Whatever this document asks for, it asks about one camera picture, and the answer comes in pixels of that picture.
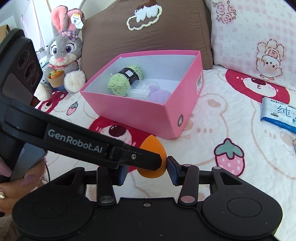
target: bunny plush toy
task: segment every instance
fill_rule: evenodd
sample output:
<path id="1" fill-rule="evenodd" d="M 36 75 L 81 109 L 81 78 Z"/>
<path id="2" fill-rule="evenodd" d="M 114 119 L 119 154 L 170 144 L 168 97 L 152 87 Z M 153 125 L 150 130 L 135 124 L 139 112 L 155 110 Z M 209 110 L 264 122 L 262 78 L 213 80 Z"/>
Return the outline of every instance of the bunny plush toy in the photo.
<path id="1" fill-rule="evenodd" d="M 80 16 L 84 22 L 84 14 L 79 9 L 68 11 L 66 6 L 59 6 L 51 12 L 54 38 L 46 52 L 49 64 L 44 78 L 47 83 L 40 83 L 34 94 L 40 101 L 49 100 L 55 91 L 77 93 L 85 84 L 85 74 L 77 62 L 81 57 L 82 40 L 78 37 L 80 29 L 72 23 L 73 15 Z"/>

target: human hand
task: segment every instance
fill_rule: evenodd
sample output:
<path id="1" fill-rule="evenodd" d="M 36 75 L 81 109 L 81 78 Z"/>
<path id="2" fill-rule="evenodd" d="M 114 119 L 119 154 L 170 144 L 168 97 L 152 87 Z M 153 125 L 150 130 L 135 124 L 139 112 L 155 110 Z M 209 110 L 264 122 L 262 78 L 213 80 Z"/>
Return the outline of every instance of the human hand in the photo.
<path id="1" fill-rule="evenodd" d="M 44 171 L 45 160 L 43 159 L 27 171 L 24 178 L 9 183 L 0 183 L 0 192 L 5 195 L 4 199 L 0 199 L 0 212 L 11 214 L 16 202 L 40 184 Z M 11 174 L 10 168 L 0 158 L 0 175 L 10 177 Z"/>

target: black device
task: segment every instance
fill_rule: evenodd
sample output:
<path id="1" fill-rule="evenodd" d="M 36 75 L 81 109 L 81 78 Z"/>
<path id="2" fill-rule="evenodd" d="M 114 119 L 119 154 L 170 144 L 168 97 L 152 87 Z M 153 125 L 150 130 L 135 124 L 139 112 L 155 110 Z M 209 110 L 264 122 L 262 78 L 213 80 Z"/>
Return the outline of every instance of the black device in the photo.
<path id="1" fill-rule="evenodd" d="M 296 1 L 286 2 L 296 9 Z M 41 77 L 32 41 L 12 30 L 0 44 L 0 156 L 13 174 L 0 176 L 0 182 L 23 177 L 47 150 L 100 167 L 73 169 L 21 199 L 13 210 L 20 241 L 276 240 L 280 205 L 220 167 L 200 171 L 168 157 L 172 183 L 183 186 L 177 203 L 173 198 L 117 203 L 112 186 L 124 183 L 128 166 L 157 170 L 160 155 L 28 106 Z M 85 197 L 88 184 L 97 185 L 97 202 Z M 210 185 L 203 202 L 197 201 L 199 184 Z"/>

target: curtain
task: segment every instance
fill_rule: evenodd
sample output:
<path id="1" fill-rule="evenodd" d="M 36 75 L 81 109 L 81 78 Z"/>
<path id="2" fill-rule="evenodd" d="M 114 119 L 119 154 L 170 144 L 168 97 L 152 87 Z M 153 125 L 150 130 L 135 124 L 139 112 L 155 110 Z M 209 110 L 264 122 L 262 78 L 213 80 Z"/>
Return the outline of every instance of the curtain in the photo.
<path id="1" fill-rule="evenodd" d="M 25 36 L 32 40 L 35 51 L 44 48 L 33 0 L 29 0 L 21 21 L 24 26 Z"/>

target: bedspread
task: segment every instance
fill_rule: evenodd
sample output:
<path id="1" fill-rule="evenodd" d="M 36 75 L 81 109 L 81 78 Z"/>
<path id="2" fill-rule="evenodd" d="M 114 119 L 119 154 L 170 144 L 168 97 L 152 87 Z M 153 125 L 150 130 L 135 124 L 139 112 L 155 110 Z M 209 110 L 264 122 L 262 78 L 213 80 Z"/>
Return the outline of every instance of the bedspread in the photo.
<path id="1" fill-rule="evenodd" d="M 293 241 L 296 236 L 296 156 L 292 142 L 296 134 L 261 122 L 260 105 L 262 97 L 267 96 L 296 107 L 295 92 L 220 66 L 205 70 L 204 77 L 201 96 L 181 137 L 159 138 L 167 155 L 180 164 L 195 164 L 201 170 L 220 166 L 275 198 L 284 213 L 276 237 Z M 149 136 L 99 117 L 79 93 L 56 92 L 51 100 L 37 108 L 137 147 Z M 75 167 L 97 168 L 52 152 L 47 156 L 47 163 L 52 178 Z M 117 199 L 177 198 L 181 187 L 173 186 L 167 173 L 157 179 L 145 179 L 130 168 L 125 184 L 114 190 Z M 200 185 L 199 200 L 209 194 L 208 185 Z M 96 199 L 94 186 L 88 187 L 87 197 Z"/>

